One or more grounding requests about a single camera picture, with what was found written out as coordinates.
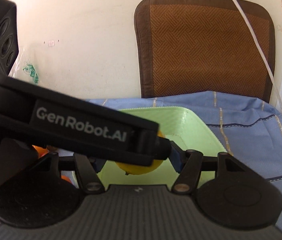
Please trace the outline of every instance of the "wall outlet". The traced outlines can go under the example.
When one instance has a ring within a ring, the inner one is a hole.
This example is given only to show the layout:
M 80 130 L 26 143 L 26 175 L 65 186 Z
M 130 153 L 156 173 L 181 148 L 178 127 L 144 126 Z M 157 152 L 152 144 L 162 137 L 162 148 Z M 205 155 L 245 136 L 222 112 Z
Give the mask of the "wall outlet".
M 54 46 L 54 41 L 48 41 L 48 46 L 53 47 Z

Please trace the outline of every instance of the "plastic bag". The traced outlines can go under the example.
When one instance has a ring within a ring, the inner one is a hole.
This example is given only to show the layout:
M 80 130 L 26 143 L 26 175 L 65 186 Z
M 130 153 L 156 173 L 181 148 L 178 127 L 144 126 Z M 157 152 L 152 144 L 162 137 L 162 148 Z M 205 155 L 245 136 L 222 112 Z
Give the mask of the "plastic bag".
M 37 66 L 31 61 L 30 53 L 26 51 L 25 47 L 21 47 L 9 76 L 38 85 L 40 79 L 37 70 Z

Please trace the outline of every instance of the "yellow lemon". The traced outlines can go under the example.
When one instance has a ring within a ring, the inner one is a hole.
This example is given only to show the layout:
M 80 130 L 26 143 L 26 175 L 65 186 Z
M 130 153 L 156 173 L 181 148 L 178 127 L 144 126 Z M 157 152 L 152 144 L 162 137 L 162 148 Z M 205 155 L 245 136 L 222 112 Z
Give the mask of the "yellow lemon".
M 158 136 L 164 138 L 164 135 L 161 131 L 158 132 Z M 116 164 L 118 165 L 118 167 L 121 170 L 124 170 L 126 174 L 131 174 L 131 175 L 142 175 L 142 174 L 149 173 L 157 169 L 162 163 L 163 163 L 163 160 L 153 160 L 153 163 L 151 166 L 145 167 L 145 166 L 138 166 L 138 165 L 116 162 Z

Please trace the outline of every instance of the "brown chair back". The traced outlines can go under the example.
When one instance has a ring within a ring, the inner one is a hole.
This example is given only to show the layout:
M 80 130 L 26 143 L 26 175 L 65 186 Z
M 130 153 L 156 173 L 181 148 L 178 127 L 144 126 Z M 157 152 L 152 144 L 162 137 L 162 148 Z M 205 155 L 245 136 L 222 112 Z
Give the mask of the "brown chair back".
M 269 13 L 239 0 L 274 73 Z M 143 98 L 218 91 L 269 102 L 272 84 L 231 0 L 143 0 L 135 11 Z

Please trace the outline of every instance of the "blue fabric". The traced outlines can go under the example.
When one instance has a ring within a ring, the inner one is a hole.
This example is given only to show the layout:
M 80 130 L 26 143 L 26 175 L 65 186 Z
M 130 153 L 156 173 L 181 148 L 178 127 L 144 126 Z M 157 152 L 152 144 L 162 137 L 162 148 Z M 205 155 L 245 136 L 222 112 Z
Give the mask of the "blue fabric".
M 208 91 L 164 98 L 89 101 L 113 109 L 153 106 L 188 108 L 210 127 L 235 158 L 282 192 L 282 117 L 274 107 L 260 99 Z M 277 227 L 282 230 L 282 214 Z

